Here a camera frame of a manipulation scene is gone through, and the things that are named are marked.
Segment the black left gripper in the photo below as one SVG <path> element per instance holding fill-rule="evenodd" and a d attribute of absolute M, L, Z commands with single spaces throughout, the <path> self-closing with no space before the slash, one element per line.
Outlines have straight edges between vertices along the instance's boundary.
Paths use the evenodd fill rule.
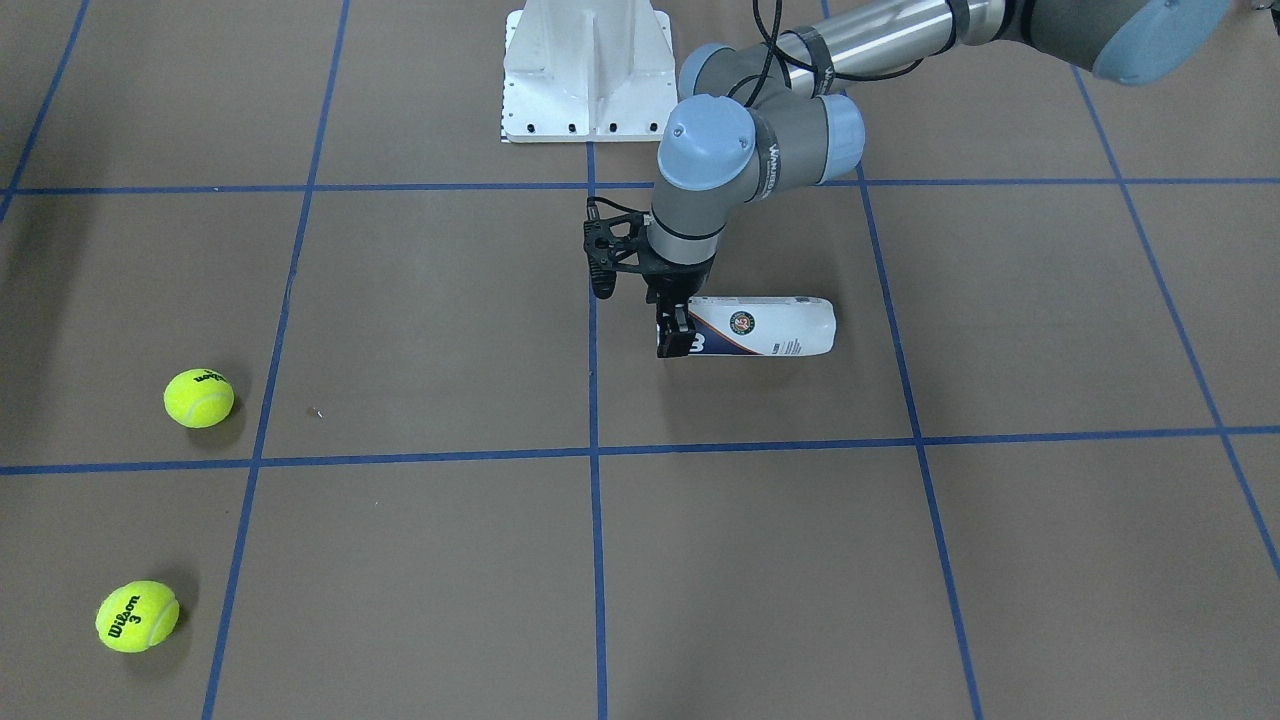
<path fill-rule="evenodd" d="M 650 245 L 658 227 L 649 213 L 609 199 L 588 199 L 582 249 L 595 299 L 612 297 L 621 272 L 639 274 L 646 283 L 646 301 L 655 304 L 659 359 L 686 357 L 698 338 L 689 300 L 704 286 L 714 259 L 681 264 L 660 256 Z"/>

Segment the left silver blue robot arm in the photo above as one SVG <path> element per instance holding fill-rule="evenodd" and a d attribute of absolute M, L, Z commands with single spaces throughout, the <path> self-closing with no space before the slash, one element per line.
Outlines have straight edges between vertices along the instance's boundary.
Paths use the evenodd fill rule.
<path fill-rule="evenodd" d="M 657 151 L 646 210 L 602 217 L 590 197 L 591 291 L 640 275 L 658 357 L 806 357 L 835 345 L 831 301 L 701 293 L 733 211 L 855 172 L 867 142 L 855 83 L 892 79 L 956 45 L 1024 44 L 1117 85 L 1164 78 L 1228 14 L 1226 1 L 874 1 L 755 47 L 698 47 Z"/>

